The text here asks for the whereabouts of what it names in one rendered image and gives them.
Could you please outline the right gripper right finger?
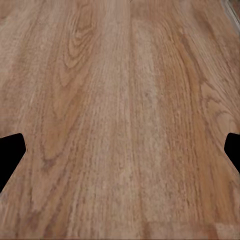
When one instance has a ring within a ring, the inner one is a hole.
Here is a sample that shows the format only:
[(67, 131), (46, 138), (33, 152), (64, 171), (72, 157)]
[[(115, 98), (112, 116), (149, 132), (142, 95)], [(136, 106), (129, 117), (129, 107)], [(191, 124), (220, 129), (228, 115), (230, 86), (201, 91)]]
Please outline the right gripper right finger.
[(228, 133), (224, 151), (240, 173), (240, 135), (235, 133)]

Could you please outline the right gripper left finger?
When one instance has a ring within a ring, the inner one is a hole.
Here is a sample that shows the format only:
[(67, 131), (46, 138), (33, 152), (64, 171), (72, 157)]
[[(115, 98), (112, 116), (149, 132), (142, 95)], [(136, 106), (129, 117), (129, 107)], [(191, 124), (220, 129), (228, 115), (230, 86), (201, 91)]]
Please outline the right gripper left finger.
[(0, 193), (26, 152), (21, 133), (0, 138)]

